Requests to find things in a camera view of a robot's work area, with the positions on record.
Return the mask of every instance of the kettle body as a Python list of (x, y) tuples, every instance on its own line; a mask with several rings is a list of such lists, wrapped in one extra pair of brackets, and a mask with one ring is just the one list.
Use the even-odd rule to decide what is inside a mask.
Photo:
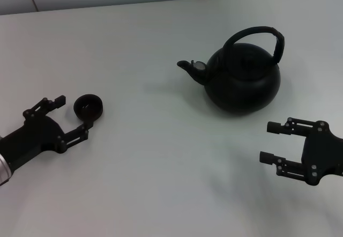
[[(236, 43), (244, 36), (268, 32), (277, 37), (272, 56), (261, 47)], [(280, 61), (284, 37), (274, 28), (253, 27), (232, 36), (208, 63), (179, 61), (198, 83), (205, 86), (210, 99), (220, 108), (239, 114), (257, 111), (267, 106), (280, 87)]]

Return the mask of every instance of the silver metal ring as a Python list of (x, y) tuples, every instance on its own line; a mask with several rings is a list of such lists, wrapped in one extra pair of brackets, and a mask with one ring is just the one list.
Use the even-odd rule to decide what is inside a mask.
[(12, 172), (6, 160), (0, 154), (0, 185), (11, 178)]

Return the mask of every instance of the kettle handle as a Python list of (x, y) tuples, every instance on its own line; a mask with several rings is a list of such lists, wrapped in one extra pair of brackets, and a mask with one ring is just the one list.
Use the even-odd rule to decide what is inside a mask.
[(279, 63), (284, 53), (285, 37), (276, 29), (272, 27), (267, 27), (267, 26), (252, 27), (252, 28), (244, 29), (240, 32), (237, 32), (224, 44), (223, 46), (224, 53), (226, 54), (229, 53), (231, 55), (230, 53), (232, 51), (231, 47), (233, 46), (234, 43), (236, 43), (238, 40), (240, 40), (241, 38), (245, 36), (252, 35), (255, 33), (271, 33), (275, 37), (277, 37), (277, 44), (275, 46), (273, 61), (275, 62), (275, 64)]

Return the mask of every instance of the white tabletop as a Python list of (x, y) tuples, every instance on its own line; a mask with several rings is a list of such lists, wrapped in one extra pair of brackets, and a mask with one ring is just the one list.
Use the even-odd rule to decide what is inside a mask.
[[(342, 236), (343, 179), (276, 176), (259, 152), (300, 161), (304, 138), (266, 132), (287, 117), (343, 136), (343, 0), (186, 0), (0, 17), (0, 135), (43, 97), (79, 125), (81, 95), (103, 99), (88, 141), (44, 152), (0, 187), (0, 235)], [(218, 110), (176, 66), (207, 62), (234, 33), (272, 26), (286, 41), (281, 87), (245, 117)], [(273, 52), (275, 38), (243, 40)]]

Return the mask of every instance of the black teapot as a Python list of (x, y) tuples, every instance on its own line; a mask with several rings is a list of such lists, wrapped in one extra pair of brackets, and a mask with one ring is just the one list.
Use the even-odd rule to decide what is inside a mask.
[[(255, 33), (276, 36), (273, 56), (258, 46), (235, 43)], [(234, 113), (250, 113), (267, 106), (276, 96), (280, 87), (278, 63), (284, 46), (285, 38), (276, 29), (253, 27), (233, 35), (207, 64), (179, 61), (177, 65), (205, 86), (206, 93), (217, 106)]]

